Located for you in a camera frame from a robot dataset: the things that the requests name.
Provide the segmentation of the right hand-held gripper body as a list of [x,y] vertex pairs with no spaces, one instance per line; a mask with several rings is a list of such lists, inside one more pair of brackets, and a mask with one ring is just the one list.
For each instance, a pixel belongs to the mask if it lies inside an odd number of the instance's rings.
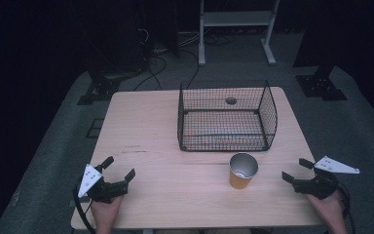
[[312,168],[315,176],[311,179],[294,179],[292,186],[296,193],[314,195],[319,199],[333,194],[339,185],[336,174],[359,175],[360,169],[353,168],[328,156],[322,157]]

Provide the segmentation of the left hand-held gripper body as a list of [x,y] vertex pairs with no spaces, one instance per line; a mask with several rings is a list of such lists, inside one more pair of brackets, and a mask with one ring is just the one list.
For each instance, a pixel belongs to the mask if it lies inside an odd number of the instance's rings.
[[85,195],[96,202],[110,204],[115,197],[120,197],[128,193],[129,176],[118,182],[106,182],[102,171],[108,165],[101,164],[96,167],[87,164],[81,181],[79,182],[77,196],[83,198]]

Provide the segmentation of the orange paper cup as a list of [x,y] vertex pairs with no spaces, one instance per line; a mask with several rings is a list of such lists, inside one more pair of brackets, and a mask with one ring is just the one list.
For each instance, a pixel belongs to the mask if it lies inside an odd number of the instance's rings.
[[245,189],[259,171],[257,160],[247,153],[233,155],[229,162],[229,168],[229,181],[235,189]]

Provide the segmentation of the black wire mesh basket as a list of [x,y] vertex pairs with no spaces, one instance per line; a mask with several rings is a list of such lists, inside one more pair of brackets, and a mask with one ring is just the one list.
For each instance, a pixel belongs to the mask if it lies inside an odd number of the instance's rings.
[[267,151],[277,127],[278,112],[266,80],[180,84],[177,140],[183,151]]

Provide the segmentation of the person's left hand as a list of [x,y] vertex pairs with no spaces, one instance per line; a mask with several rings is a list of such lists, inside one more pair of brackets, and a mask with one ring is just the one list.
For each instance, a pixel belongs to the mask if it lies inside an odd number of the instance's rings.
[[111,234],[117,219],[123,196],[112,199],[111,203],[93,202],[91,211],[95,222],[95,234]]

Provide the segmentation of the person's right hand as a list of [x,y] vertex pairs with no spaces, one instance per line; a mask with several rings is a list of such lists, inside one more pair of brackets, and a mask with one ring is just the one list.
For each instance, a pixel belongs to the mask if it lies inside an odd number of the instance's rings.
[[337,191],[322,200],[310,194],[305,197],[326,225],[328,234],[348,234],[342,200]]

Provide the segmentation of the wooden table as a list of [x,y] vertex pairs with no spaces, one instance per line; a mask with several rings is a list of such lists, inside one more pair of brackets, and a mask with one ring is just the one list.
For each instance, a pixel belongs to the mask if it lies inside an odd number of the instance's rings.
[[113,96],[92,163],[114,162],[103,173],[136,176],[114,223],[117,229],[312,226],[320,220],[307,199],[281,175],[310,178],[299,166],[313,157],[284,91],[272,89],[279,123],[271,148],[254,153],[257,175],[245,189],[230,185],[229,152],[184,152],[177,140],[176,91]]

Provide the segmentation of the black stand base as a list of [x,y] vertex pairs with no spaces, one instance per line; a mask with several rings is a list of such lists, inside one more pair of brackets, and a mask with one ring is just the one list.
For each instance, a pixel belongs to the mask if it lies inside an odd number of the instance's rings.
[[338,89],[329,76],[334,65],[321,64],[311,75],[296,75],[295,78],[307,98],[322,98],[326,101],[346,100],[344,93]]
[[93,65],[88,73],[91,78],[87,91],[80,96],[78,105],[91,105],[95,101],[110,100],[119,91],[122,82],[136,77],[142,69]]

